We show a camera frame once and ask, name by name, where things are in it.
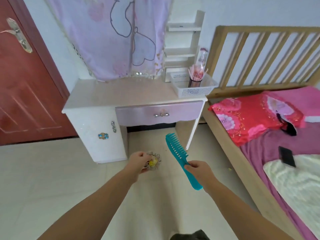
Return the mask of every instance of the purple drawer front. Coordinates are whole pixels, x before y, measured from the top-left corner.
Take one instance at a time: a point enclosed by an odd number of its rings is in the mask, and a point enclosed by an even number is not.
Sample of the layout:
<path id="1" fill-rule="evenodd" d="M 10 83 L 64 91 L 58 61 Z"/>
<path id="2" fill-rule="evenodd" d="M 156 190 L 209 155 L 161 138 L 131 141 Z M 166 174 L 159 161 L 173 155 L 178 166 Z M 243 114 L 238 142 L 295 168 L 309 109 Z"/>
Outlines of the purple drawer front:
<path id="1" fill-rule="evenodd" d="M 117 107 L 119 125 L 155 125 L 195 120 L 199 117 L 203 101 Z"/>

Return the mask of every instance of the white blanket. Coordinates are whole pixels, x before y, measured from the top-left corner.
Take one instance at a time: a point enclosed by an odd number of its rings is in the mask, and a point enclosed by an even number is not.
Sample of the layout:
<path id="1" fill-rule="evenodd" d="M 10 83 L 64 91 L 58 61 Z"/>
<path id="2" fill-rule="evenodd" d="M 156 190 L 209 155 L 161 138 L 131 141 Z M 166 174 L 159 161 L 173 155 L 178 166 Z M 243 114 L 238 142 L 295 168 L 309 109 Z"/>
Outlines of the white blanket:
<path id="1" fill-rule="evenodd" d="M 270 161 L 264 172 L 300 219 L 320 239 L 320 155 L 296 155 L 297 168 Z"/>

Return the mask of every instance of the wooden bed frame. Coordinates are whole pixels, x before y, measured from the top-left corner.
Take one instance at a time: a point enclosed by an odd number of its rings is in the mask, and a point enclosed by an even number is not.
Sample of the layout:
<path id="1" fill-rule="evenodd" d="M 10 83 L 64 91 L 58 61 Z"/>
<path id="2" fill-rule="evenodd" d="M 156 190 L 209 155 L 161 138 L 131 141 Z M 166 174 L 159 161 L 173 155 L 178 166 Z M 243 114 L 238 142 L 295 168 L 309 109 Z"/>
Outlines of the wooden bed frame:
<path id="1" fill-rule="evenodd" d="M 298 79 L 295 79 L 295 82 L 292 82 L 293 78 L 301 70 L 302 66 L 320 45 L 320 27 L 218 26 L 214 34 L 207 62 L 207 68 L 209 69 L 208 74 L 211 76 L 214 74 L 228 33 L 238 33 L 238 38 L 235 42 L 226 68 L 224 69 L 219 87 L 215 88 L 212 93 L 207 96 L 208 99 L 247 96 L 260 93 L 263 90 L 283 90 L 304 87 L 307 85 L 314 86 L 320 80 L 320 66 L 318 66 L 320 64 L 319 51 L 314 58 L 311 59 L 310 64 L 304 68 Z M 247 58 L 242 72 L 237 79 L 236 85 L 227 86 L 233 68 L 250 33 L 259 33 L 257 41 Z M 270 48 L 270 51 L 264 59 L 263 64 L 257 72 L 253 82 L 250 85 L 244 85 L 247 76 L 253 68 L 254 63 L 260 55 L 260 52 L 271 33 L 279 33 L 277 40 Z M 292 33 L 297 33 L 297 37 L 290 45 L 288 51 L 277 65 L 267 83 L 260 84 L 262 78 L 265 76 L 271 64 L 274 62 L 282 47 L 288 40 L 288 37 Z M 280 83 L 276 83 L 279 76 L 297 54 L 298 50 L 302 47 L 302 44 L 311 33 L 315 33 L 314 38 L 299 55 L 298 59 L 292 65 L 282 81 Z M 304 238 L 295 228 L 291 220 L 286 216 L 285 212 L 281 209 L 278 202 L 267 189 L 239 147 L 232 142 L 218 117 L 212 111 L 208 110 L 209 106 L 210 102 L 206 102 L 202 115 L 261 214 L 288 233 L 295 240 L 303 240 Z"/>

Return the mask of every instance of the person's left hand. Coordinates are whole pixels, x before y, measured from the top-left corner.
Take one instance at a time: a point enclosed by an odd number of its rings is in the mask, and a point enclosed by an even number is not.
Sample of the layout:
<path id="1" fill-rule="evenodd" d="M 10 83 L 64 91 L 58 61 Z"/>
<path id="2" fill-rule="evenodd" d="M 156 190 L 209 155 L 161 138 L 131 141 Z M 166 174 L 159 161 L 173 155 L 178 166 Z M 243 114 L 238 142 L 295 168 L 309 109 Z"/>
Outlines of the person's left hand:
<path id="1" fill-rule="evenodd" d="M 146 152 L 135 152 L 132 153 L 128 164 L 124 167 L 124 171 L 132 173 L 135 177 L 135 181 L 138 180 L 140 173 L 146 172 L 148 169 L 144 168 L 146 163 L 152 159 L 151 155 L 148 155 Z"/>

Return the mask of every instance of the white plastic basket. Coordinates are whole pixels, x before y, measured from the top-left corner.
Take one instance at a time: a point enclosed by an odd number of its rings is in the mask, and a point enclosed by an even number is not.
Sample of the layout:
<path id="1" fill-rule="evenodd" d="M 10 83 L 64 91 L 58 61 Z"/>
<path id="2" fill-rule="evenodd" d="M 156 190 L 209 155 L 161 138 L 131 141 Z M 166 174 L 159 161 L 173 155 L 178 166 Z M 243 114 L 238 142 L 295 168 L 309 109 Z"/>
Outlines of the white plastic basket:
<path id="1" fill-rule="evenodd" d="M 200 87 L 188 88 L 190 75 L 186 72 L 171 72 L 170 81 L 179 98 L 189 96 L 208 95 L 214 88 L 219 85 L 208 74 L 202 78 Z"/>

